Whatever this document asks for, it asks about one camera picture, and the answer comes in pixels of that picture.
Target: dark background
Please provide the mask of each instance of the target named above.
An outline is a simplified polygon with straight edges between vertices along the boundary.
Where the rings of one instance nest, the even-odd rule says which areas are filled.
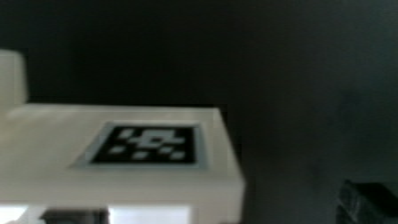
[[[243,223],[330,224],[344,178],[398,170],[394,0],[0,1],[29,102],[216,106]]]

